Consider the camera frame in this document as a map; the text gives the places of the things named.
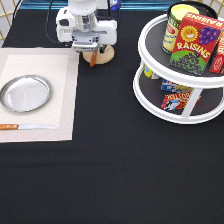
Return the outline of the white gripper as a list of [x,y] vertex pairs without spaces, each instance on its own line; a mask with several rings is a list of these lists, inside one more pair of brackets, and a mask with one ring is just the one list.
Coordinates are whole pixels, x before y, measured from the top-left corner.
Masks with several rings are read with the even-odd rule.
[[117,41],[117,22],[98,21],[96,13],[73,15],[68,7],[59,10],[56,17],[56,33],[60,42],[71,42],[73,33],[96,33],[99,45],[114,45]]

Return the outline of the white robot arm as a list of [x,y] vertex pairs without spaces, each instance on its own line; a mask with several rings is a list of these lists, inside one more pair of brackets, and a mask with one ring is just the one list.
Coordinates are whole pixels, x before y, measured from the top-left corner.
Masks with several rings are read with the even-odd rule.
[[56,16],[56,33],[60,42],[70,42],[76,51],[94,52],[100,45],[117,42],[117,22],[97,19],[96,0],[68,0]]

